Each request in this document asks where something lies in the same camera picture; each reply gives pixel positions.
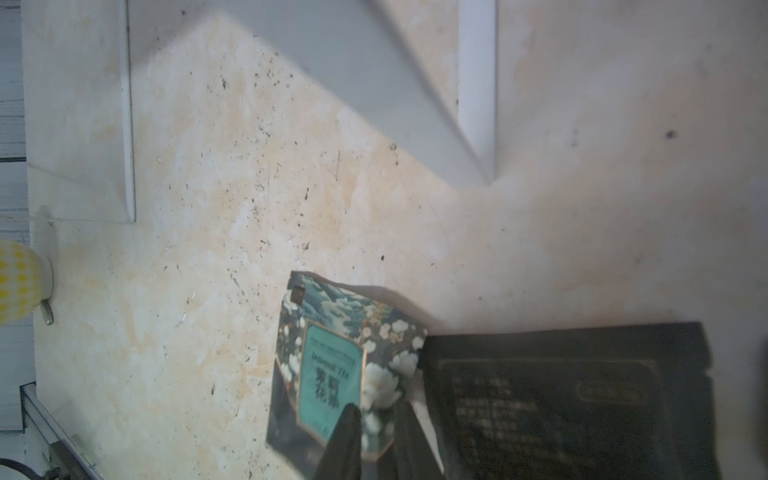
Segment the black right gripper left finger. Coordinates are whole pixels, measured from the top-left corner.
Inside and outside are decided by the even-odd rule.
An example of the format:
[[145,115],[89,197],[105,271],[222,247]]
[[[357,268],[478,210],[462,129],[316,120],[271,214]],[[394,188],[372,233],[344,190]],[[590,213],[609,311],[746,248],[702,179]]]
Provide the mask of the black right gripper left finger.
[[360,480],[361,412],[347,404],[315,470],[314,480]]

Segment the black tea bag barcode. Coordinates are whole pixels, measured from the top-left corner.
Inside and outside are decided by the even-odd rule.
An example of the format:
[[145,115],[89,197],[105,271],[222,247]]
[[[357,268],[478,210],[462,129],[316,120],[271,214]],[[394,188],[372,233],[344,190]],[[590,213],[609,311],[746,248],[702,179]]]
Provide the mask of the black tea bag barcode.
[[698,322],[431,336],[426,403],[449,479],[717,479]]

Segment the jasmine tea bag floral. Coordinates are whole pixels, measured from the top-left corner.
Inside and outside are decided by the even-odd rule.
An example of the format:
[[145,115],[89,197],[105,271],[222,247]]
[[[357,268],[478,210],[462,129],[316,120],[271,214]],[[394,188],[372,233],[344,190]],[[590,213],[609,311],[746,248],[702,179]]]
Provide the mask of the jasmine tea bag floral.
[[266,441],[311,478],[344,408],[361,412],[362,476],[394,479],[395,406],[427,328],[315,274],[291,273],[281,303]]

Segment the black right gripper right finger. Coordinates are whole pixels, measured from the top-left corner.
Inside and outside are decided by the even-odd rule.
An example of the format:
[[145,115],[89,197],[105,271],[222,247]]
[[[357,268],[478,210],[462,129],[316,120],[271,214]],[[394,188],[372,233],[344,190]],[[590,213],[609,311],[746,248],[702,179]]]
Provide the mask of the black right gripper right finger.
[[443,480],[444,476],[411,404],[394,408],[394,456],[399,480]]

